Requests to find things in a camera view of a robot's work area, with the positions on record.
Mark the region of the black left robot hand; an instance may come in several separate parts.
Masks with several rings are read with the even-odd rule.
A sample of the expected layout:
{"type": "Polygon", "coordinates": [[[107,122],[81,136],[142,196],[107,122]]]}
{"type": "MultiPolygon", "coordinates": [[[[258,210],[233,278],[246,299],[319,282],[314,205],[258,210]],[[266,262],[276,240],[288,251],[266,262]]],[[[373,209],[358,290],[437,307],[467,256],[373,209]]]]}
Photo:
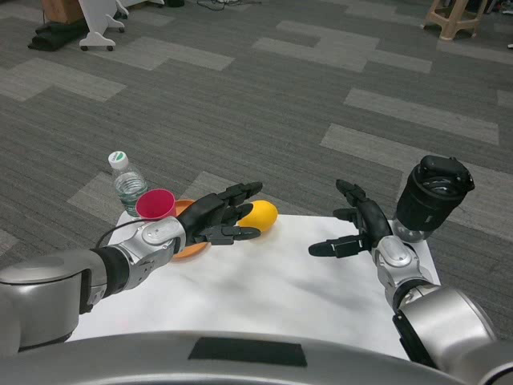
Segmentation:
{"type": "Polygon", "coordinates": [[[210,193],[188,206],[178,217],[184,228],[185,246],[200,243],[232,245],[235,241],[257,238],[261,231],[236,223],[248,216],[252,203],[244,203],[263,188],[260,181],[235,184],[220,193],[210,193]]]}

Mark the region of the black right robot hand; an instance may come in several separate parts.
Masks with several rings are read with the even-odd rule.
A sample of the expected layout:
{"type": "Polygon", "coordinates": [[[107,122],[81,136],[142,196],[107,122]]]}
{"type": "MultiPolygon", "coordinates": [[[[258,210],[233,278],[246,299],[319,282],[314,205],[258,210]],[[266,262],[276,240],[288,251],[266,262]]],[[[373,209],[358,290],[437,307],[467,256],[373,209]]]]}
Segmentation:
{"type": "Polygon", "coordinates": [[[389,222],[380,208],[357,184],[346,180],[336,181],[337,190],[346,198],[350,209],[336,209],[333,216],[340,221],[352,223],[357,235],[329,239],[309,247],[314,257],[350,257],[362,251],[370,251],[378,242],[393,234],[389,222]]]}

